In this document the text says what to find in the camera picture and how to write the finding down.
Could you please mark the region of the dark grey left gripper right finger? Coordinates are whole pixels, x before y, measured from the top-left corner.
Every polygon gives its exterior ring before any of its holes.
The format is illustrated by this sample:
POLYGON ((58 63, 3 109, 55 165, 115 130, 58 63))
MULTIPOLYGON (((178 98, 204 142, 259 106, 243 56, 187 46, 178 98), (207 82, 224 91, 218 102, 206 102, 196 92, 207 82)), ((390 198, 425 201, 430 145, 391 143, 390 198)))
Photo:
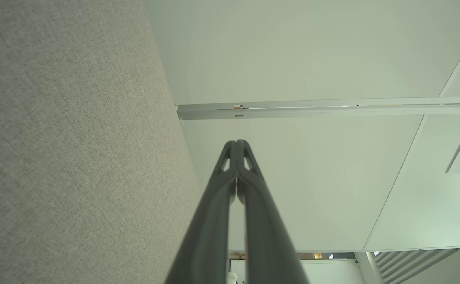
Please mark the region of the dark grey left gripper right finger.
POLYGON ((307 284, 250 144, 237 141, 236 193, 245 207, 247 284, 307 284))

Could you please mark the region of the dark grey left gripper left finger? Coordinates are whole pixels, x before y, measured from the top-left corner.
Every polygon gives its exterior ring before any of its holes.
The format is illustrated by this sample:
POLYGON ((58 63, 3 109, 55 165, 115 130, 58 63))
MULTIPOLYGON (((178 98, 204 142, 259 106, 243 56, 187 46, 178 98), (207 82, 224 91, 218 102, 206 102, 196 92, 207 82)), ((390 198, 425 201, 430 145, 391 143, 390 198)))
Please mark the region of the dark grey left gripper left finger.
POLYGON ((172 263, 167 284, 224 284, 230 203, 235 194, 236 142, 227 142, 172 263))

